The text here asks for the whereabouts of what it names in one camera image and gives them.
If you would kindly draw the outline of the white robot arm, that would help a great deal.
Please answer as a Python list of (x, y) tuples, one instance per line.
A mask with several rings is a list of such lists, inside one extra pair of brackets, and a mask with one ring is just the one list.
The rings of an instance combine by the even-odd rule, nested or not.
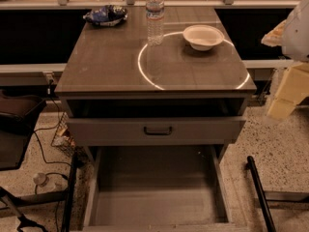
[(309, 0), (301, 0), (262, 44), (282, 48), (282, 54), (294, 60), (283, 77), (267, 109), (267, 117), (282, 121), (309, 97)]

